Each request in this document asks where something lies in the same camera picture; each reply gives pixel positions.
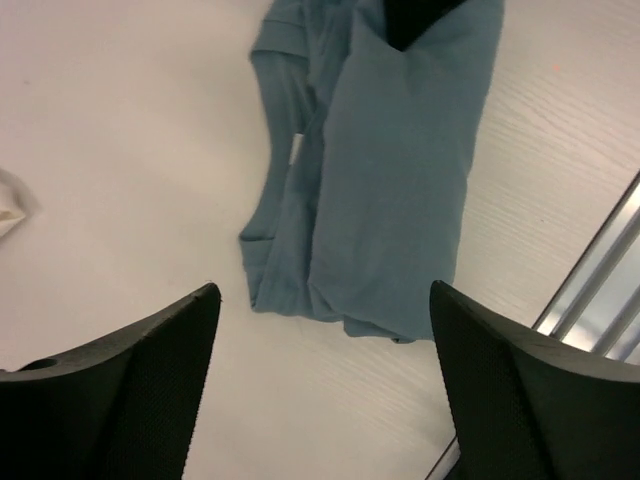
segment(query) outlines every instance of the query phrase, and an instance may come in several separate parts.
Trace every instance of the white wood-grain surface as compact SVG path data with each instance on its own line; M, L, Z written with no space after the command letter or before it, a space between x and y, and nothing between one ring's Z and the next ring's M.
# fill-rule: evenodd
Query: white wood-grain surface
M185 478L418 480L453 432L431 343L251 313L236 235L268 142L268 0L1 0L0 366L207 280L224 305ZM640 3L507 0L457 285L532 323L640 168Z

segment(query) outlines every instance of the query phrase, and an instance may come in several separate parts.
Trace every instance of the cloth fold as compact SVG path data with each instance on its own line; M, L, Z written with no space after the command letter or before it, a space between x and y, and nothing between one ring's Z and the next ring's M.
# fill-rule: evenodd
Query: cloth fold
M240 245L255 311L409 342L433 338L431 283L453 281L504 5L468 0L405 52L383 12L276 0L265 17L251 60L271 163Z

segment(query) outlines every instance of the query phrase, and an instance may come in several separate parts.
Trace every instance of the textured black surface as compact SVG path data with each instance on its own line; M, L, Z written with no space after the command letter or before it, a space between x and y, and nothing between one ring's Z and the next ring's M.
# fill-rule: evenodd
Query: textured black surface
M404 51L465 0L384 0L387 43Z
M181 478L220 301L206 285L87 345L0 372L0 478Z
M435 284L431 315L461 449L450 479L640 478L640 368Z

